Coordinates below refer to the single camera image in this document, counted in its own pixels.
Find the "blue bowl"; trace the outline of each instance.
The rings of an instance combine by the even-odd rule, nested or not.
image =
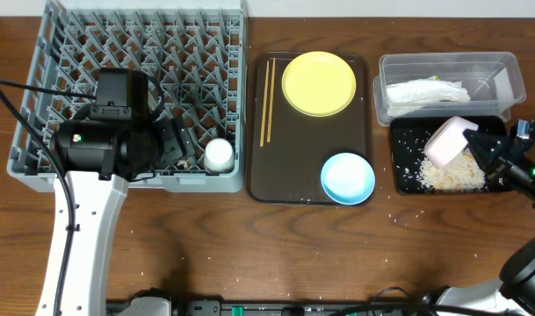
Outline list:
[[[376,179],[374,170],[357,154],[336,154],[324,163],[321,174],[326,194],[342,205],[355,205],[368,199]]]

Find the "rice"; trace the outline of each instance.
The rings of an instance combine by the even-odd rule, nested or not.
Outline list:
[[[441,169],[435,168],[433,163],[425,157],[416,179],[426,189],[435,190],[478,190],[486,183],[486,175],[478,167],[469,148],[460,152]]]

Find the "yellow plate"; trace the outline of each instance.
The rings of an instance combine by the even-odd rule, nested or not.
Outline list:
[[[355,96],[357,82],[343,59],[325,52],[305,53],[286,66],[283,93],[298,111],[325,117],[343,110]]]

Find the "clear plastic container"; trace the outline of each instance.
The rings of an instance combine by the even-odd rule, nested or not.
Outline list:
[[[462,82],[469,102],[395,104],[388,100],[386,86],[426,79]],[[512,53],[392,54],[380,58],[380,74],[372,83],[377,118],[382,126],[393,119],[495,115],[510,119],[510,107],[525,98],[523,77]]]

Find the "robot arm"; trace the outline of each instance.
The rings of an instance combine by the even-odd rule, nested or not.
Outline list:
[[[99,180],[99,173],[70,171],[66,175],[76,201],[76,224],[61,298],[63,315],[105,315],[105,299],[112,240],[120,208],[128,193],[128,181],[111,176]],[[54,295],[62,264],[68,212],[58,180],[52,244],[45,284],[37,308],[38,316],[53,314]]]
[[[535,123],[518,120],[509,137],[471,130],[464,135],[487,179],[506,178],[533,201],[535,208],[535,163],[524,156],[534,145]],[[535,315],[535,238],[505,263],[499,279],[463,289],[449,288],[437,304]]]

